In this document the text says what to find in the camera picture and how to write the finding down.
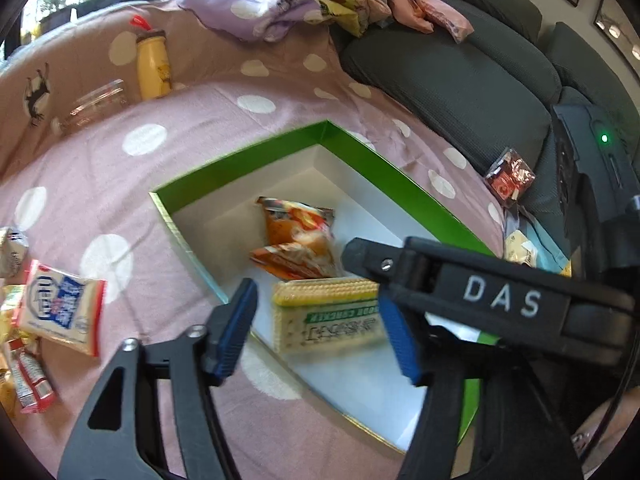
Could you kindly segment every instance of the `white lettering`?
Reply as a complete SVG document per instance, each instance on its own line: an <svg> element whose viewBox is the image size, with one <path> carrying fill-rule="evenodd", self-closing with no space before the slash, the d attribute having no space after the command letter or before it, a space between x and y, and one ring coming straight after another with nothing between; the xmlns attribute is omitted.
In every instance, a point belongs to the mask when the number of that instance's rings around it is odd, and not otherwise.
<svg viewBox="0 0 640 480"><path fill-rule="evenodd" d="M505 283L502 290L491 302L491 308L495 307L496 305L502 305L504 307L505 312L509 311L511 307L511 292L509 290L509 283Z"/></svg>
<svg viewBox="0 0 640 480"><path fill-rule="evenodd" d="M520 313L524 317L536 317L538 313L538 301L540 300L540 293L537 290L530 290L524 298L524 303L530 307L530 310L522 307Z"/></svg>
<svg viewBox="0 0 640 480"><path fill-rule="evenodd" d="M478 285L478 290L476 293L473 293L474 285ZM469 281L466 282L466 290L465 295L463 296L463 300L476 302L482 295L484 294L484 288L486 287L486 282L480 276L470 276Z"/></svg>

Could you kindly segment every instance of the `yellow bottle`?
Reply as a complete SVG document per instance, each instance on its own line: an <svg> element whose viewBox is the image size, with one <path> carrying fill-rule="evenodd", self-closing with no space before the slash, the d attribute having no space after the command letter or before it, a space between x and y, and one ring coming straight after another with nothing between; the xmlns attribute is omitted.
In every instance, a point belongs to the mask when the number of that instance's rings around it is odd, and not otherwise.
<svg viewBox="0 0 640 480"><path fill-rule="evenodd" d="M164 30L150 30L138 36L138 84L143 101L167 95L172 88L171 66L166 54Z"/></svg>

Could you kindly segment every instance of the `polka dot blanket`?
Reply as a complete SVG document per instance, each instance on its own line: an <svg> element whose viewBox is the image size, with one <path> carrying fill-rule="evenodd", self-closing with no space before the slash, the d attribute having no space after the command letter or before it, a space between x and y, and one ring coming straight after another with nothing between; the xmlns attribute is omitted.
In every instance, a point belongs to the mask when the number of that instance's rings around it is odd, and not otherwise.
<svg viewBox="0 0 640 480"><path fill-rule="evenodd" d="M160 100L140 102L134 14L166 31L175 90ZM117 78L134 104L60 137L59 118L73 102ZM330 119L502 253L502 213L481 177L405 108L347 76L322 26L300 23L280 43L247 44L201 26L174 0L111 7L17 52L2 67L0 94L0 225L24 230L33 257L108 280L101 357L45 341L60 400L44 414L14 419L54 474L76 416L121 341L173 338L210 311L148 195L207 160ZM215 393L244 479L395 478L399 454L325 412L258 350L248 346ZM160 397L168 459L181 473L167 384Z"/></svg>

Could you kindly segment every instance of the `metal bolt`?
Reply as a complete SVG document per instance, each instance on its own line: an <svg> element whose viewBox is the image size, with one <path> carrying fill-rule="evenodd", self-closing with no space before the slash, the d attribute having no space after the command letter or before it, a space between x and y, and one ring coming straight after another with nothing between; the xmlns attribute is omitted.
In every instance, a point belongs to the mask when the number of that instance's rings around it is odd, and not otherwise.
<svg viewBox="0 0 640 480"><path fill-rule="evenodd" d="M197 337L201 337L207 331L207 328L204 325L193 325L190 326L187 331L188 337L193 337L194 339Z"/></svg>
<svg viewBox="0 0 640 480"><path fill-rule="evenodd" d="M122 342L122 349L125 352L131 352L138 347L138 340L135 337L129 337Z"/></svg>

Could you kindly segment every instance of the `sofa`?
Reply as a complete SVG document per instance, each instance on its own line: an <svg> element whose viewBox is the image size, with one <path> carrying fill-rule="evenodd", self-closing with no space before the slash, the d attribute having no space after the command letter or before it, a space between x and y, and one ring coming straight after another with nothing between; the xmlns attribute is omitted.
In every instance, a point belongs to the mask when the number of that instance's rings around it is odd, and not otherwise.
<svg viewBox="0 0 640 480"><path fill-rule="evenodd" d="M409 108L481 174L505 147L516 149L537 177L520 203L569 256L551 107L592 103L606 110L636 171L638 110L616 74L565 23L540 47L542 15L529 0L443 1L472 23L465 42L456 44L439 27L433 34L371 27L338 45L342 67Z"/></svg>

